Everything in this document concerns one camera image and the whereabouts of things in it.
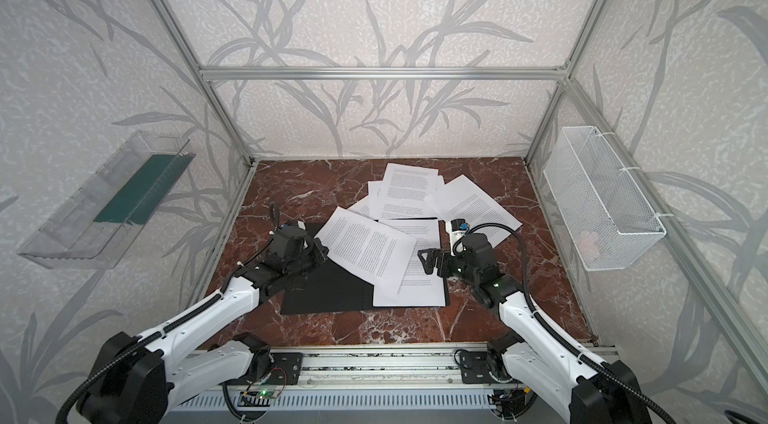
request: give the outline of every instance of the stack of papers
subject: stack of papers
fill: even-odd
[[[384,179],[370,181],[349,209],[336,208],[317,237],[332,261],[374,285],[374,306],[444,306],[443,279],[424,274],[418,259],[419,250],[440,247],[437,218],[522,224],[464,175],[445,184],[437,169],[388,164]],[[494,247],[509,236],[495,227],[480,232]]]

